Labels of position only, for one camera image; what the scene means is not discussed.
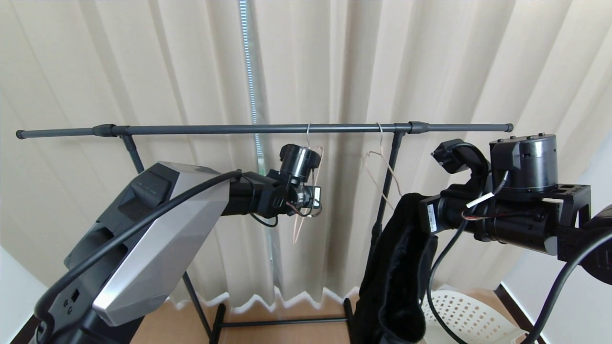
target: barcode label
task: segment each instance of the barcode label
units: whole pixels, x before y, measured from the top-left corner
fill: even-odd
[[[438,230],[438,226],[436,224],[436,212],[433,209],[433,204],[427,206],[427,215],[429,215],[429,229],[434,233]]]

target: horizontal hanging bar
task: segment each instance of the horizontal hanging bar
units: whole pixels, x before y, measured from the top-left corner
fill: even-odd
[[[288,325],[288,324],[311,324],[311,323],[334,323],[346,321],[343,318],[320,318],[320,319],[290,319],[290,320],[272,320],[272,321],[247,321],[244,323],[220,323],[218,327],[247,327],[247,326],[270,326],[270,325]]]
[[[511,132],[512,124],[429,124],[408,122],[394,124],[250,124],[250,125],[114,125],[93,128],[17,130],[17,137],[186,135],[186,134],[264,134],[264,133],[386,133],[419,134],[426,132]]]

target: black fabric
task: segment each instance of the black fabric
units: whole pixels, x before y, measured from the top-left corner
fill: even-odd
[[[417,204],[404,195],[368,257],[351,323],[352,344],[417,343],[425,335],[421,302],[438,238],[420,228]]]

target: dark baseboard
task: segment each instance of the dark baseboard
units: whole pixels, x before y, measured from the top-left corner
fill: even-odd
[[[28,344],[32,340],[38,324],[40,324],[40,320],[32,315],[10,344]]]
[[[518,327],[525,329],[527,331],[531,331],[534,328],[534,325],[527,319],[527,316],[521,308],[517,305],[517,303],[512,299],[508,291],[504,288],[504,286],[499,285],[497,289],[495,289],[495,295],[499,298],[501,303],[504,304],[512,318],[517,322]],[[540,344],[548,344],[544,341],[544,339],[540,336],[537,339]]]

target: laundry basket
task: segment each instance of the laundry basket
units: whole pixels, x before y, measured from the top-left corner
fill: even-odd
[[[456,291],[434,291],[431,299],[446,325],[468,344],[515,344],[527,332],[488,305]],[[423,312],[427,322],[424,339],[428,344],[455,343],[433,316],[427,298]]]

